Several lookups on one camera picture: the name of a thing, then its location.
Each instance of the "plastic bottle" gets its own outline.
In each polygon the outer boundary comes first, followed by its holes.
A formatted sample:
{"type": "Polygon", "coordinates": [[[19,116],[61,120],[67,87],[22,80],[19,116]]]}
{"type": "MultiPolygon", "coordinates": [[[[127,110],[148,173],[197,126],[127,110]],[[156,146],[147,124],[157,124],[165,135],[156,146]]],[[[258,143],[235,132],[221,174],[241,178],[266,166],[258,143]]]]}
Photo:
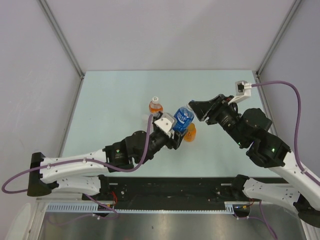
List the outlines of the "plastic bottle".
{"type": "Polygon", "coordinates": [[[173,127],[173,130],[184,133],[194,119],[195,114],[191,107],[187,104],[186,106],[180,107],[174,114],[174,117],[177,119],[177,122],[173,127]]]}
{"type": "Polygon", "coordinates": [[[162,105],[159,103],[159,98],[157,96],[154,96],[149,103],[149,110],[151,114],[155,114],[159,111],[163,112],[164,108],[162,105]]]}
{"type": "Polygon", "coordinates": [[[183,139],[186,142],[192,142],[196,138],[196,126],[194,123],[190,123],[190,125],[187,127],[188,132],[184,135],[183,139]]]}

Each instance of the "orange juice bottle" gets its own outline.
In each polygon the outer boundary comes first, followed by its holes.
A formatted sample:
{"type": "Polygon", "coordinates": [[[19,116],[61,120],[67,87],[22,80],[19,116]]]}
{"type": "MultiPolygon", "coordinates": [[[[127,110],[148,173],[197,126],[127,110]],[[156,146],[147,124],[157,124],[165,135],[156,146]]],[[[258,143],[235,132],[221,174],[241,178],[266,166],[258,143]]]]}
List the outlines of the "orange juice bottle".
{"type": "Polygon", "coordinates": [[[149,103],[149,110],[151,114],[155,114],[159,111],[163,112],[164,108],[162,105],[159,103],[159,98],[157,96],[154,96],[149,103]]]}
{"type": "Polygon", "coordinates": [[[187,127],[188,132],[184,135],[183,139],[186,142],[192,142],[196,138],[196,126],[194,123],[190,123],[190,125],[187,127]]]}

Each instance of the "gray wall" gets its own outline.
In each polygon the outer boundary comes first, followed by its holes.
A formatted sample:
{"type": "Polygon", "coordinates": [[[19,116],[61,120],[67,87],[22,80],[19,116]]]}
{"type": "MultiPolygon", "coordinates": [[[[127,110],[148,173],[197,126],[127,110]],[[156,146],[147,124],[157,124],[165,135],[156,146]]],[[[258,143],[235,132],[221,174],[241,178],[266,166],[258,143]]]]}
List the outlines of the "gray wall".
{"type": "Polygon", "coordinates": [[[294,0],[47,0],[83,71],[254,70],[294,0]]]}
{"type": "MultiPolygon", "coordinates": [[[[28,169],[31,154],[56,156],[79,77],[35,0],[4,0],[0,8],[0,183],[28,169]]],[[[27,188],[28,176],[10,190],[27,188]]],[[[0,239],[26,193],[0,192],[0,239]]]]}
{"type": "MultiPolygon", "coordinates": [[[[288,81],[301,95],[298,149],[305,165],[320,176],[320,0],[305,0],[261,74],[261,81],[288,81]]],[[[293,148],[297,98],[284,85],[264,87],[278,135],[293,148]]]]}

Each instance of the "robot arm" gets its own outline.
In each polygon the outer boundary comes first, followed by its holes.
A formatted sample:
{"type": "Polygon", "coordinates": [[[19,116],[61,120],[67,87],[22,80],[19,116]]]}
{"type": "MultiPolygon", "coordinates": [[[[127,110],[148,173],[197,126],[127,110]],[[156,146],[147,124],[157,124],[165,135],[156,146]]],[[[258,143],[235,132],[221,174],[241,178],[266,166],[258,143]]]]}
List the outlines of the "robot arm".
{"type": "MultiPolygon", "coordinates": [[[[189,106],[199,121],[219,124],[239,145],[249,148],[246,155],[259,167],[268,168],[290,183],[295,190],[281,189],[253,178],[238,175],[232,185],[234,196],[246,196],[285,207],[305,222],[320,227],[320,187],[304,174],[296,164],[290,147],[268,132],[272,121],[259,108],[238,113],[237,103],[250,97],[251,84],[236,82],[238,96],[223,94],[208,101],[191,101],[189,106]]],[[[318,181],[313,172],[308,172],[318,181]]]]}
{"type": "Polygon", "coordinates": [[[50,158],[36,152],[32,155],[30,168],[46,167],[30,172],[27,195],[40,197],[51,192],[96,195],[101,189],[99,175],[132,172],[134,162],[139,164],[142,160],[144,164],[153,159],[163,146],[176,150],[187,132],[173,131],[176,121],[169,113],[159,112],[153,117],[154,130],[149,136],[144,159],[145,131],[136,131],[122,141],[77,156],[50,158]]]}

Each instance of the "blue bottle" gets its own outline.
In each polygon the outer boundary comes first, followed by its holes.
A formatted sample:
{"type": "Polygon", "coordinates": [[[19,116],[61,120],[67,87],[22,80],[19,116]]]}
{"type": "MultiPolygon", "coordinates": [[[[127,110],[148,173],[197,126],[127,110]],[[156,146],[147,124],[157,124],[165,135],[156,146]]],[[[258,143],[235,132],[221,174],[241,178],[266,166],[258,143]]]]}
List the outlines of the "blue bottle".
{"type": "Polygon", "coordinates": [[[191,107],[187,104],[186,106],[180,107],[174,114],[174,117],[177,122],[173,127],[173,130],[184,133],[184,131],[194,119],[195,114],[192,111],[191,107]]]}

